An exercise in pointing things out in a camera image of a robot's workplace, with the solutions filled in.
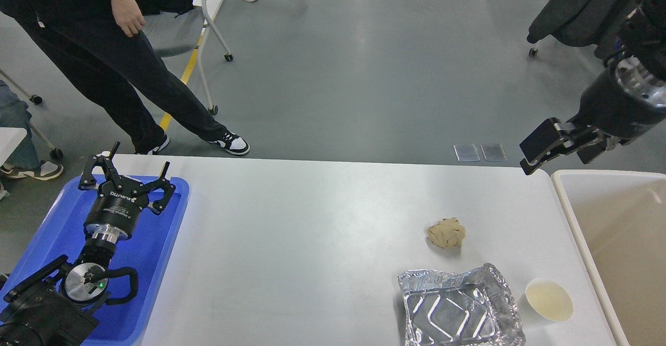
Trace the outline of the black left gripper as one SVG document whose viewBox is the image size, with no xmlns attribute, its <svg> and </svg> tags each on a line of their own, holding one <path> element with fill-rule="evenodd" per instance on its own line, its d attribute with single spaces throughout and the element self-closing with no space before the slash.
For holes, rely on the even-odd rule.
<svg viewBox="0 0 666 346">
<path fill-rule="evenodd" d="M 175 185 L 166 178 L 170 162 L 164 163 L 159 177 L 152 182 L 141 183 L 135 178 L 124 178 L 121 184 L 121 176 L 112 163 L 119 147 L 120 142 L 115 142 L 107 156 L 90 156 L 81 173 L 78 189 L 98 190 L 98 196 L 84 223 L 88 238 L 107 235 L 106 239 L 110 242 L 131 239 L 143 209 L 160 215 L 175 192 Z M 96 166 L 102 169 L 105 179 L 108 180 L 100 187 L 93 176 L 93 168 Z M 150 200 L 148 194 L 155 190 L 161 190 L 163 195 L 157 200 Z"/>
</svg>

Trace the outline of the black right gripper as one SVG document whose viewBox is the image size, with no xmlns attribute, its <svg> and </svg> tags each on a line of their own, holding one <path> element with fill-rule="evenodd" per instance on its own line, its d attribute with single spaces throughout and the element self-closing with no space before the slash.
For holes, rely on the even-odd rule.
<svg viewBox="0 0 666 346">
<path fill-rule="evenodd" d="M 631 144 L 661 123 L 664 114 L 664 81 L 637 57 L 622 59 L 585 90 L 571 122 L 545 119 L 519 144 L 524 156 L 519 165 L 531 175 L 543 164 L 573 152 L 587 165 L 618 145 Z"/>
</svg>

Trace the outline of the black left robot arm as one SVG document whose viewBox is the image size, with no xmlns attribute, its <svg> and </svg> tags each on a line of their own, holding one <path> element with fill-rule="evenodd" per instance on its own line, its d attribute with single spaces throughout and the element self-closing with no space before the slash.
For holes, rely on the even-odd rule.
<svg viewBox="0 0 666 346">
<path fill-rule="evenodd" d="M 62 254 L 4 295 L 2 345 L 81 345 L 98 326 L 103 305 L 123 305 L 139 292 L 136 268 L 110 268 L 119 241 L 133 237 L 140 214 L 160 215 L 175 192 L 167 178 L 169 162 L 152 182 L 121 175 L 107 156 L 90 156 L 79 190 L 97 194 L 83 232 L 85 244 L 74 263 Z"/>
</svg>

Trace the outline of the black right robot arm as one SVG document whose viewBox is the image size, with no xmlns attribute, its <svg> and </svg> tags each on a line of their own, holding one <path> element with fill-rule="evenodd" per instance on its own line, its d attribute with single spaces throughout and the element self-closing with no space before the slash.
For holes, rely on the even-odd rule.
<svg viewBox="0 0 666 346">
<path fill-rule="evenodd" d="M 571 47 L 596 45 L 603 70 L 573 118 L 545 119 L 519 145 L 530 175 L 576 153 L 587 164 L 664 120 L 664 0 L 548 0 L 528 29 Z"/>
</svg>

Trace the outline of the walking person's hand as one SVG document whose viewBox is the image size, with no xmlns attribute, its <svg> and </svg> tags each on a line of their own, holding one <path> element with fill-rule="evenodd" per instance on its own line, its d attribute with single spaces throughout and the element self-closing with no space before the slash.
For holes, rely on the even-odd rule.
<svg viewBox="0 0 666 346">
<path fill-rule="evenodd" d="M 112 13 L 119 28 L 127 37 L 137 36 L 146 21 L 135 0 L 111 0 Z"/>
</svg>

